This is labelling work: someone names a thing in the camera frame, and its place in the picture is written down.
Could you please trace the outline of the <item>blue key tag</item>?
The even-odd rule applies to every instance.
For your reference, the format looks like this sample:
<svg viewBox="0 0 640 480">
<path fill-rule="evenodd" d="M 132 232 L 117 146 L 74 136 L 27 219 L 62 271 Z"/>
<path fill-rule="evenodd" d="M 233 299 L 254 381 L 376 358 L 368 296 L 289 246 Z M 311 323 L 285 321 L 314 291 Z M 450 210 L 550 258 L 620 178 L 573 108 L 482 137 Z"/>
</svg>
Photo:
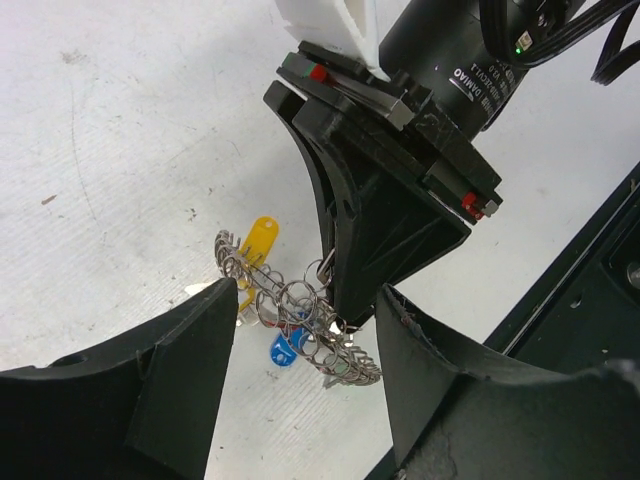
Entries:
<svg viewBox="0 0 640 480">
<path fill-rule="evenodd" d="M 278 367 L 289 367 L 299 357 L 311 333 L 304 326 L 288 326 L 283 321 L 278 323 L 277 328 L 279 333 L 270 346 L 270 358 Z"/>
</svg>

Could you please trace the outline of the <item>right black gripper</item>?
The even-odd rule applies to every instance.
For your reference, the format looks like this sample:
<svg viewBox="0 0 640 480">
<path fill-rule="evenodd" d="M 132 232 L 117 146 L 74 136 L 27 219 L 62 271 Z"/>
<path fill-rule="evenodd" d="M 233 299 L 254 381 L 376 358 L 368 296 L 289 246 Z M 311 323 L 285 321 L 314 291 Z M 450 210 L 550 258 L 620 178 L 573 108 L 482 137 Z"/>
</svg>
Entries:
<svg viewBox="0 0 640 480">
<path fill-rule="evenodd" d="M 311 179 L 329 299 L 351 325 L 377 290 L 463 243 L 494 215 L 501 177 L 438 104 L 400 71 L 375 76 L 362 60 L 303 41 L 263 100 L 296 143 Z M 350 107 L 350 102 L 370 120 Z"/>
</svg>

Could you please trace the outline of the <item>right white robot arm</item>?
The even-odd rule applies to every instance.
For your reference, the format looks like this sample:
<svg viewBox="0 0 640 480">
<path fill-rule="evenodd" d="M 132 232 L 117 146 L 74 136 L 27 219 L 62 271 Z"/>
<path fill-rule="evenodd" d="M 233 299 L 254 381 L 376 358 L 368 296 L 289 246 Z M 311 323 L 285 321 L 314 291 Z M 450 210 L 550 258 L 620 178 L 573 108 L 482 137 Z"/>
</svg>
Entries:
<svg viewBox="0 0 640 480">
<path fill-rule="evenodd" d="M 318 277 L 340 325 L 461 245 L 501 205 L 473 146 L 526 74 L 608 26 L 592 79 L 639 60 L 635 1 L 412 1 L 384 38 L 371 1 L 282 1 L 298 39 L 264 100 L 309 173 Z"/>
</svg>

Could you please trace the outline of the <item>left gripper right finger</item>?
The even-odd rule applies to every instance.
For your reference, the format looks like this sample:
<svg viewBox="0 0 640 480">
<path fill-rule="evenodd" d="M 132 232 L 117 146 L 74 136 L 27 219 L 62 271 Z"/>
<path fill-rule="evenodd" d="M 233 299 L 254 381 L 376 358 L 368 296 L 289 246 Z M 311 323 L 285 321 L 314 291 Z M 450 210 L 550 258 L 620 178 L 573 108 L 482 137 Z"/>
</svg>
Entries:
<svg viewBox="0 0 640 480">
<path fill-rule="evenodd" d="M 639 367 L 562 374 L 502 355 L 392 286 L 376 330 L 397 471 L 408 479 L 635 479 Z"/>
</svg>

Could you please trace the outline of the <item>yellow key tag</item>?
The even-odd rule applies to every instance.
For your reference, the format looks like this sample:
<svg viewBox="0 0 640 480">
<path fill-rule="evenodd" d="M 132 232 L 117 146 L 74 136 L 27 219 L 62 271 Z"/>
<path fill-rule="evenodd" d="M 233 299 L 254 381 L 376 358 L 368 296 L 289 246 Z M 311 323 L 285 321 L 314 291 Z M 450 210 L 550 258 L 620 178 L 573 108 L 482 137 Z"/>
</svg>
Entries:
<svg viewBox="0 0 640 480">
<path fill-rule="evenodd" d="M 239 287 L 248 293 L 255 292 L 252 275 L 266 264 L 267 257 L 279 234 L 277 221 L 269 216 L 259 217 L 251 227 L 242 245 L 237 249 L 236 270 L 239 274 Z"/>
</svg>

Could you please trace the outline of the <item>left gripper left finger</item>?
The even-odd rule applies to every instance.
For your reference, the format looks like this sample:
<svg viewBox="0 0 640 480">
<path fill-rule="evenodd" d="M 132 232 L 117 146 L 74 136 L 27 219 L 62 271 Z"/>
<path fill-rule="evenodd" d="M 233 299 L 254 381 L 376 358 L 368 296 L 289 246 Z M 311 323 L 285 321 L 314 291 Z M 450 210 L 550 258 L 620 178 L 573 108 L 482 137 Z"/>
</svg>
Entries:
<svg viewBox="0 0 640 480">
<path fill-rule="evenodd" d="M 5 479 L 201 479 L 234 341 L 222 279 L 45 367 L 1 374 Z"/>
</svg>

